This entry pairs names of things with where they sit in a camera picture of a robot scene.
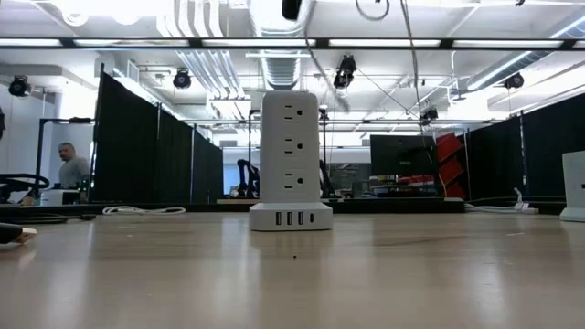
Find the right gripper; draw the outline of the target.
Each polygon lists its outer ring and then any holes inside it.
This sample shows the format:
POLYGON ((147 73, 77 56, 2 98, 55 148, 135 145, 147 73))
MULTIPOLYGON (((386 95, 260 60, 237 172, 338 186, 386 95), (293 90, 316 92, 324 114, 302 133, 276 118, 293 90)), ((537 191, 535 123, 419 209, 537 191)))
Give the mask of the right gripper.
POLYGON ((300 15, 303 0, 282 0, 282 17, 296 21, 300 15))

